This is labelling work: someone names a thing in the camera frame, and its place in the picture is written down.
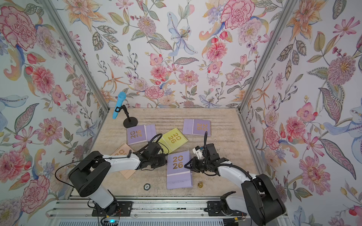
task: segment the blue flower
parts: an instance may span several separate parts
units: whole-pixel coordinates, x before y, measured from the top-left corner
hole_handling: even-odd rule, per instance
[[[53,172],[54,170],[54,165],[51,163],[51,162],[47,162],[45,163],[45,166],[43,166],[44,170],[44,175],[47,177],[47,178],[50,178],[51,177],[51,172]]]
[[[171,95],[172,94],[172,90],[170,88],[166,89],[164,92],[163,92],[165,95]]]
[[[180,34],[177,29],[178,19],[175,16],[175,14],[173,14],[172,12],[168,12],[167,17],[168,17],[167,29],[171,33],[171,40],[173,40],[176,43],[173,52],[170,52],[168,55],[177,56],[178,50],[180,48],[183,48],[188,54],[196,54],[197,51],[194,49],[194,47],[185,42],[185,39],[187,40],[191,34],[190,26],[181,29],[180,30],[181,34]]]
[[[8,50],[6,50],[6,48],[8,47],[7,44],[3,43],[0,39],[0,55],[3,55],[4,53],[5,54],[8,54]]]
[[[79,128],[77,129],[77,131],[75,132],[75,134],[80,135],[82,137],[84,137],[85,135],[91,135],[92,137],[94,137],[96,134],[94,133],[94,130],[97,127],[97,121],[90,126],[88,121],[85,121],[85,126],[84,129],[83,128]]]

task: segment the yellow calendar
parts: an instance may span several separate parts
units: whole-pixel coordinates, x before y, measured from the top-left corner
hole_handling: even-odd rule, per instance
[[[184,145],[189,140],[181,133],[181,131],[177,128],[165,133],[162,135],[159,142],[161,143],[161,147],[164,150],[164,153],[171,153],[177,148]]]

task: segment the purple calendar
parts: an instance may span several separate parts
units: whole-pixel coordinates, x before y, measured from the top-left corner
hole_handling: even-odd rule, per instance
[[[137,144],[150,141],[156,135],[156,126],[137,125],[127,128],[127,144]]]
[[[192,187],[191,171],[184,167],[190,161],[190,152],[176,152],[167,157],[167,189]]]
[[[184,119],[183,134],[211,136],[211,121],[204,119]]]

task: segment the orange flower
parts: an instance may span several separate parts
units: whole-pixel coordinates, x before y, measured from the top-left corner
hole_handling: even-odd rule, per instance
[[[321,21],[319,11],[325,6],[324,0],[301,0],[299,9],[294,11],[287,27],[293,27],[292,37],[294,39],[299,33],[312,41],[312,24]]]
[[[69,13],[69,23],[75,21],[84,23],[90,32],[92,32],[93,21],[106,22],[108,21],[102,14],[97,13],[101,4],[92,0],[63,0],[67,6],[65,10]]]

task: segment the metal frame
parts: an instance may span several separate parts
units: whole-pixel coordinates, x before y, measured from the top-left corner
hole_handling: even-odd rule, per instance
[[[104,109],[106,109],[106,112],[108,112],[109,106],[108,106],[107,102],[104,100],[104,97],[101,94],[101,91],[99,90],[96,82],[94,81],[92,73],[89,71],[87,65],[85,64],[82,57],[80,56],[78,49],[75,47],[73,39],[72,39],[72,37],[70,37],[69,32],[66,29],[66,27],[64,26],[64,23],[61,20],[53,3],[51,2],[51,0],[39,0],[39,2],[43,5],[44,10],[48,13],[49,19],[52,22],[53,26],[56,28],[59,36],[61,37],[61,39],[64,41],[64,43],[69,48],[75,63],[80,67],[87,82],[93,88],[93,93],[96,96],[98,102]]]

